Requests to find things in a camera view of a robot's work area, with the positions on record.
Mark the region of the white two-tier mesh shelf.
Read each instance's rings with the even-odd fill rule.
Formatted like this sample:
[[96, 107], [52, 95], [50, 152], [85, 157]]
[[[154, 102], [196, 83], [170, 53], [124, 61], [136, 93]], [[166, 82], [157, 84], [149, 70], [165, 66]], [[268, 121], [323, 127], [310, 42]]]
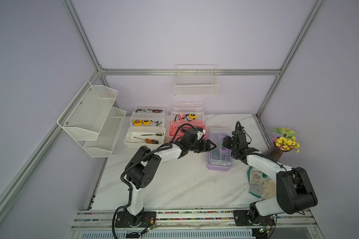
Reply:
[[115, 106], [118, 91], [87, 81], [57, 120], [92, 158], [112, 155], [126, 111]]

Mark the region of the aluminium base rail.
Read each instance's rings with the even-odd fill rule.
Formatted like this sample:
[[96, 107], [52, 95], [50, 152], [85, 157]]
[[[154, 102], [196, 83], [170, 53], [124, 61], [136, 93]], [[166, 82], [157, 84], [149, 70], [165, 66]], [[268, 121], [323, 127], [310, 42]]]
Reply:
[[322, 239], [310, 210], [244, 225], [239, 209], [152, 209], [136, 227], [115, 227], [114, 212], [79, 211], [69, 239]]

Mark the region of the yellow flowers in vase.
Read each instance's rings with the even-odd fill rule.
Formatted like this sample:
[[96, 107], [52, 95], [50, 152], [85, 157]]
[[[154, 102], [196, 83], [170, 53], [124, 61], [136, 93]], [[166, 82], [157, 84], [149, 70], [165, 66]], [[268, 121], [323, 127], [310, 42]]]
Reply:
[[270, 130], [278, 136], [272, 138], [272, 144], [263, 154], [270, 157], [273, 161], [279, 161], [286, 152], [300, 152], [301, 144], [297, 141], [297, 133], [284, 127], [275, 127]]

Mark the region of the white toolbox clear lid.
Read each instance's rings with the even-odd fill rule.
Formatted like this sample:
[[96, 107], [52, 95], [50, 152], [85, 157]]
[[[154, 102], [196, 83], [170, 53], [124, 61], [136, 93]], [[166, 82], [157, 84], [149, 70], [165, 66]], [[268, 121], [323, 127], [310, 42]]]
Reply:
[[[136, 109], [158, 109], [163, 110], [161, 113], [136, 113]], [[162, 145], [165, 141], [165, 109], [162, 107], [141, 107], [137, 106], [134, 108], [131, 118], [130, 118], [130, 126], [124, 138], [124, 144], [128, 148], [140, 148], [142, 146], [147, 146], [149, 148], [157, 148], [158, 146]], [[141, 126], [134, 126], [134, 120], [151, 120], [152, 123], [150, 125], [141, 125]], [[150, 144], [146, 143], [141, 139], [137, 139], [134, 137], [140, 138], [148, 138], [148, 139], [155, 139], [159, 142], [159, 144]]]

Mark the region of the white green work glove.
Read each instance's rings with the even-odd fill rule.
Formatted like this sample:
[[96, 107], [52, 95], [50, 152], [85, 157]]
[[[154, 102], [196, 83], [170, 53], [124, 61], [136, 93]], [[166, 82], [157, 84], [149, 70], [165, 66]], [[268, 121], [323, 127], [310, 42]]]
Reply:
[[252, 196], [263, 199], [270, 199], [276, 196], [276, 183], [269, 176], [252, 166], [247, 171], [249, 182], [249, 194]]

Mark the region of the purple toolbox clear lid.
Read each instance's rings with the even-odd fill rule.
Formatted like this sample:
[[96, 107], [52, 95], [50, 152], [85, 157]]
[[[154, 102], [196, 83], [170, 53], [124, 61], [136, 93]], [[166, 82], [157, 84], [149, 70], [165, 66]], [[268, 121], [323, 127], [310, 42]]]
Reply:
[[231, 150], [224, 147], [223, 140], [230, 136], [228, 129], [211, 127], [207, 139], [212, 141], [216, 148], [207, 153], [206, 167], [209, 170], [228, 171], [233, 165]]

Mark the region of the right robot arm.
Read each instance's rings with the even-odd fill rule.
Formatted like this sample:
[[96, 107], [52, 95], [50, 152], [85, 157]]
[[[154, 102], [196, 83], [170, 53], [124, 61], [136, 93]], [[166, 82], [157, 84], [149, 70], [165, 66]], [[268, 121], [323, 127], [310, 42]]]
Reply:
[[251, 203], [246, 215], [236, 215], [244, 225], [258, 226], [270, 216], [302, 213], [317, 206], [318, 199], [307, 171], [302, 167], [290, 167], [274, 161], [271, 157], [249, 147], [246, 131], [236, 122], [232, 136], [223, 140], [223, 146], [231, 150], [233, 159], [239, 160], [267, 175], [276, 183], [275, 196]]

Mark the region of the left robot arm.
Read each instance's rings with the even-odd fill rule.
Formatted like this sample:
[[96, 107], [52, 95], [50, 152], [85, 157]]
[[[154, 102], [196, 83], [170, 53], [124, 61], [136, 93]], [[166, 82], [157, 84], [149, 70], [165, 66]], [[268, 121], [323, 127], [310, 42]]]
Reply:
[[178, 127], [169, 142], [156, 149], [142, 146], [137, 150], [120, 176], [120, 180], [128, 186], [129, 197], [128, 203], [118, 207], [113, 215], [111, 225], [113, 238], [118, 238], [116, 228], [122, 226], [146, 227], [140, 233], [133, 232], [134, 238], [141, 237], [156, 226], [156, 212], [144, 211], [143, 189], [152, 182], [161, 162], [180, 159], [190, 151], [203, 153], [214, 150], [217, 145], [205, 139], [205, 134], [206, 131], [201, 127], [185, 123]]

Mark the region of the orange handled screwdriver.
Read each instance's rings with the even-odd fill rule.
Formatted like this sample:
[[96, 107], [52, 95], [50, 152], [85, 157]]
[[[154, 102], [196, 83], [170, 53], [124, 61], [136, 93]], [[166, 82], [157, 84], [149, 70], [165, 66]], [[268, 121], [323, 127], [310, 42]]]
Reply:
[[140, 137], [134, 137], [134, 138], [141, 139], [144, 142], [150, 143], [150, 144], [159, 144], [159, 142], [157, 140], [155, 140], [155, 139], [140, 138]]

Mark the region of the yellow tape measure left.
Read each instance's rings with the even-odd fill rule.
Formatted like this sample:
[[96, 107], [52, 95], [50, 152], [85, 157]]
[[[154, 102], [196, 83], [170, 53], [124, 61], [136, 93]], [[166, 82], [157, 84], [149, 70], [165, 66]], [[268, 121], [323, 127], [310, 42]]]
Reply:
[[142, 124], [143, 124], [143, 122], [141, 120], [136, 119], [133, 121], [134, 126], [141, 126]]

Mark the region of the pink toolbox clear lid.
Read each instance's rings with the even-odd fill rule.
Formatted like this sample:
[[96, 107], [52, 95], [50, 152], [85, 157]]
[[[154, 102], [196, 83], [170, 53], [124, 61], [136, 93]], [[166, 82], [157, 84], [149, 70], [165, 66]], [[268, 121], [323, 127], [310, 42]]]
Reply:
[[[191, 121], [189, 114], [196, 114], [197, 119]], [[169, 124], [169, 137], [173, 139], [177, 130], [184, 124], [184, 126], [176, 134], [175, 139], [184, 135], [187, 129], [202, 127], [206, 132], [206, 123], [204, 120], [204, 110], [202, 102], [173, 102], [171, 121]]]

